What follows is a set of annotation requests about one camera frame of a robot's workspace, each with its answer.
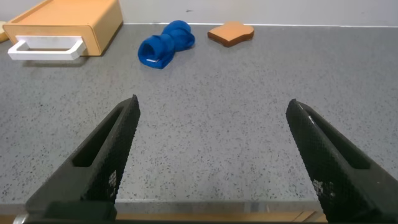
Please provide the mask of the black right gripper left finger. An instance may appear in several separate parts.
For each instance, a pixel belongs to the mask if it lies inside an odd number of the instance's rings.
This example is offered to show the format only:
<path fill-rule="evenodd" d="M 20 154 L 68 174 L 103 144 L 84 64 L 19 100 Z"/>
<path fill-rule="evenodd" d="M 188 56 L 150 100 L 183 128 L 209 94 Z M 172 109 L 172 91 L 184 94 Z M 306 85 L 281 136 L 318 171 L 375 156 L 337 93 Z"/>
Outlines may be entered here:
<path fill-rule="evenodd" d="M 113 222 L 140 115 L 137 96 L 118 103 L 28 199 L 26 223 Z"/>

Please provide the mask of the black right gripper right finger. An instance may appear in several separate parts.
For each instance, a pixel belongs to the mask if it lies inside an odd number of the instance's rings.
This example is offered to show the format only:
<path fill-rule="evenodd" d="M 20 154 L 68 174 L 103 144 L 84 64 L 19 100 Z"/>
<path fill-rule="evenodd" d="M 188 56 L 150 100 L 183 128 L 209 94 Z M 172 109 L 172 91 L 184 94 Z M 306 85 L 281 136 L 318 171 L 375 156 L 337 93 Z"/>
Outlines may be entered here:
<path fill-rule="evenodd" d="M 397 180 L 308 105 L 290 100 L 290 131 L 330 223 L 397 222 Z"/>

